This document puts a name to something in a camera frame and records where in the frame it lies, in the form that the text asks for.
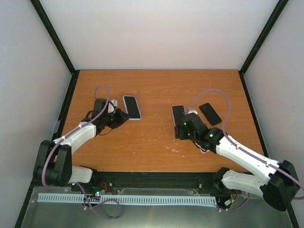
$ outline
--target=orange wooden surface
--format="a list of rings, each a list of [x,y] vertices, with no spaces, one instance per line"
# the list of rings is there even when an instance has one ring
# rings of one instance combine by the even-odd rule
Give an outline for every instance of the orange wooden surface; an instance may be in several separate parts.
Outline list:
[[[263,154],[237,70],[82,70],[68,111],[64,132],[76,127],[94,105],[94,90],[108,87],[111,99],[125,111],[123,96],[134,95],[142,119],[128,120],[105,136],[97,136],[73,155],[73,165],[100,171],[217,171],[229,167],[243,171],[233,161],[212,152],[202,154],[190,140],[174,137],[172,105],[184,105],[203,90],[224,91],[231,102],[226,131],[252,150]],[[98,97],[106,98],[102,88]],[[224,120],[227,103],[222,94],[209,92],[194,107],[209,102]]]

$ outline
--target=black smartphone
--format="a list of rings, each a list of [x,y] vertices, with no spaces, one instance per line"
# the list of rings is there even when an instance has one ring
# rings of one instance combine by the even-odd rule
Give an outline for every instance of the black smartphone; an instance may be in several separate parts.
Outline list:
[[[123,96],[123,103],[129,120],[140,120],[142,118],[135,96]]]
[[[174,121],[175,138],[181,140],[189,139],[188,131],[181,121],[181,119],[185,116],[185,107],[183,105],[172,106],[172,115]]]
[[[212,108],[209,103],[205,103],[199,107],[209,123],[214,126],[222,122],[217,112]]]
[[[174,126],[182,124],[181,119],[185,115],[185,107],[183,105],[172,106],[172,115],[173,115]]]

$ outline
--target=small white object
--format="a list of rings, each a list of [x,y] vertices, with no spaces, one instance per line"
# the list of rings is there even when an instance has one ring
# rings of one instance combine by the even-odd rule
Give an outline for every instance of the small white object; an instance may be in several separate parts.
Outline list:
[[[228,206],[228,205],[231,204],[231,201],[228,199],[224,204],[225,204],[226,206]]]
[[[190,109],[187,114],[190,114],[190,113],[195,113],[196,115],[198,114],[198,112],[195,110],[195,109]]]
[[[92,173],[93,171],[89,168],[72,166],[72,176],[68,183],[73,183],[73,185],[75,182],[88,183],[91,180]]]

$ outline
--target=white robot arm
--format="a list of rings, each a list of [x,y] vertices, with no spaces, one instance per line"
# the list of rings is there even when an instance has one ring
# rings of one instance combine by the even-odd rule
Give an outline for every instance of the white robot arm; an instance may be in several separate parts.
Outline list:
[[[112,100],[109,102],[107,110],[96,120],[90,122],[97,116],[104,105],[105,99],[96,99],[94,109],[86,115],[80,122],[77,129],[73,129],[66,135],[53,141],[45,140],[40,144],[33,177],[37,182],[41,182],[42,171],[50,151],[62,141],[53,153],[50,162],[47,165],[45,180],[48,184],[56,186],[65,186],[68,183],[88,183],[91,180],[94,169],[82,166],[72,166],[72,154],[81,147],[85,142],[97,136],[106,126],[114,129],[126,122],[129,117],[121,109],[116,108],[117,102]]]
[[[262,156],[241,145],[231,136],[225,137],[223,131],[219,128],[208,129],[196,113],[185,115],[182,118],[182,126],[188,132],[189,139],[200,150],[210,150],[227,157],[252,173],[252,175],[244,174],[228,168],[221,168],[214,175],[214,186],[218,190],[227,188],[249,192],[264,198],[270,206],[277,210],[286,210],[298,192],[299,186],[271,166],[284,170],[298,180],[292,163],[288,161],[279,163]],[[245,149],[249,154],[258,157],[265,163],[244,153],[239,148]]]

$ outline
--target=wire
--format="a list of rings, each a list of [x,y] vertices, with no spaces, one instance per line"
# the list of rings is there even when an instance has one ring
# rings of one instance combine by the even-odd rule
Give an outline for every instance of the wire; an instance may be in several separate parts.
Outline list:
[[[105,220],[112,220],[112,219],[115,219],[115,218],[118,218],[119,216],[121,216],[121,214],[122,214],[122,207],[121,207],[121,205],[119,204],[119,202],[118,202],[116,199],[106,199],[106,200],[102,201],[101,203],[98,203],[97,205],[92,206],[92,204],[90,203],[90,200],[89,200],[88,196],[86,195],[86,192],[85,192],[84,188],[83,188],[79,183],[75,183],[75,185],[77,185],[77,186],[80,188],[80,190],[82,191],[83,195],[85,196],[84,205],[85,205],[85,203],[87,203],[87,204],[89,205],[89,208],[90,208],[98,217],[101,217],[102,219],[105,219]],[[103,216],[103,215],[101,215],[101,214],[98,214],[98,213],[94,210],[94,208],[98,208],[98,207],[100,207],[101,205],[105,204],[106,202],[111,202],[111,201],[115,202],[115,203],[117,204],[117,206],[118,206],[118,210],[119,210],[119,211],[118,211],[117,215],[115,215],[115,216],[113,216],[113,217],[105,217],[105,216]]]
[[[234,199],[233,199],[233,201],[235,201],[236,200],[236,198],[237,198],[237,196],[238,196],[238,190],[236,190],[236,196],[234,197]]]
[[[245,207],[245,205],[246,205],[246,204],[248,203],[248,201],[249,201],[249,198],[250,198],[250,195],[248,194],[248,195],[247,195],[247,199],[246,199],[240,206],[238,206],[237,208],[233,208],[233,209],[226,209],[226,212],[228,212],[228,211],[236,211],[236,210],[239,210],[239,209]],[[220,208],[218,205],[216,205],[215,207],[216,207],[217,209],[219,209],[220,212],[222,211],[222,208]]]
[[[203,92],[201,92],[191,103],[190,107],[188,108],[188,110],[186,111],[186,113],[192,108],[192,106],[194,105],[194,103],[196,102],[196,100],[201,96],[203,95],[204,93],[206,92],[210,92],[210,91],[216,91],[216,92],[219,92],[221,94],[224,95],[224,97],[226,98],[226,101],[227,101],[227,104],[228,104],[228,111],[227,111],[227,114],[226,114],[226,117],[225,117],[225,120],[223,122],[223,126],[222,126],[222,131],[223,131],[223,134],[224,136],[226,137],[226,139],[235,147],[237,147],[239,150],[241,150],[242,152],[244,152],[245,154],[257,159],[258,161],[260,161],[261,163],[265,164],[266,166],[269,166],[273,169],[275,169],[276,171],[280,172],[281,174],[285,175],[286,177],[288,177],[289,179],[291,179],[294,183],[296,183],[301,189],[304,190],[304,185],[301,184],[296,178],[294,178],[293,176],[291,176],[290,174],[288,174],[287,172],[285,172],[284,170],[272,165],[272,164],[268,164],[266,161],[264,161],[263,159],[260,159],[259,157],[255,156],[254,154],[251,154],[250,152],[246,151],[245,149],[241,148],[241,147],[238,147],[238,145],[233,142],[227,135],[226,131],[225,131],[225,125],[226,125],[226,122],[227,122],[227,119],[230,115],[230,101],[229,101],[229,98],[228,96],[221,90],[219,89],[207,89]],[[294,197],[294,199],[296,200],[303,200],[304,199],[304,196],[301,196],[301,197]]]
[[[98,135],[100,135],[100,136],[103,136],[103,135],[107,135],[107,134],[109,134],[111,131],[112,131],[113,129],[111,129],[108,133],[105,133],[105,134],[98,134]]]
[[[107,193],[107,192],[108,192],[108,187],[107,187],[107,185],[106,185],[105,182],[101,182],[101,183],[99,183],[98,185],[100,186],[100,185],[102,185],[102,184],[104,184],[104,186],[105,186],[105,192]]]
[[[90,123],[92,123],[93,121],[95,121],[95,120],[96,120],[96,119],[105,111],[105,109],[106,109],[106,107],[107,107],[107,105],[108,105],[108,103],[109,103],[110,95],[109,95],[109,91],[108,91],[107,87],[105,87],[104,85],[99,85],[99,86],[95,89],[95,91],[94,91],[94,97],[95,97],[95,99],[97,99],[97,98],[96,98],[96,92],[97,92],[98,88],[100,88],[100,87],[104,88],[105,91],[106,91],[106,103],[105,103],[105,106],[104,106],[103,109],[100,111],[100,113],[97,114],[92,120],[90,120],[89,122],[87,122],[87,123],[85,123],[85,124],[83,124],[83,125],[77,126],[77,127],[74,128],[72,131],[70,131],[70,132],[67,133],[66,135],[62,136],[62,137],[61,137],[61,140],[59,140],[59,141],[56,143],[56,145],[52,148],[51,152],[49,153],[49,155],[48,155],[48,157],[47,157],[47,159],[46,159],[46,162],[44,163],[43,170],[42,170],[41,181],[42,181],[42,184],[43,184],[44,187],[49,187],[49,186],[47,185],[47,183],[46,183],[46,171],[47,171],[48,163],[49,163],[49,161],[51,160],[51,157],[52,157],[53,153],[55,152],[55,150],[57,149],[57,147],[58,147],[64,140],[66,140],[68,137],[70,137],[72,134],[74,134],[75,132],[79,131],[80,129],[82,129],[82,128],[88,126],[88,125],[89,125]]]

